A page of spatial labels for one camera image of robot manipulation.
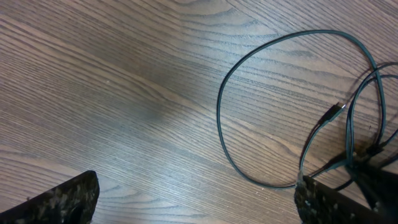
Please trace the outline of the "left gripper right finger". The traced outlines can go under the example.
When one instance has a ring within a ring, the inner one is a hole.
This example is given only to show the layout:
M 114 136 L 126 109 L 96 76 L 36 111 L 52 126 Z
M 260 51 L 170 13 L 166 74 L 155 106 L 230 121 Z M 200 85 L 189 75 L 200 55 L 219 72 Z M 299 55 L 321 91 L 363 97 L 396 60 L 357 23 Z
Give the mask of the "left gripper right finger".
M 397 223 L 397 217 L 371 210 L 306 175 L 297 180 L 294 202 L 306 224 Z

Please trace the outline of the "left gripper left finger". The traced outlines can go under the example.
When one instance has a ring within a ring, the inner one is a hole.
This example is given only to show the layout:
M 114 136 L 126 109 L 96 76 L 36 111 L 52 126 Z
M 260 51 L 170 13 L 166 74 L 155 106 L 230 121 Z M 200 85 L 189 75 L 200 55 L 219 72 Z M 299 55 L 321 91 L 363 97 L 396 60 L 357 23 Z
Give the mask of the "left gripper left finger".
M 1 224 L 91 223 L 100 195 L 96 172 L 88 170 L 1 213 Z

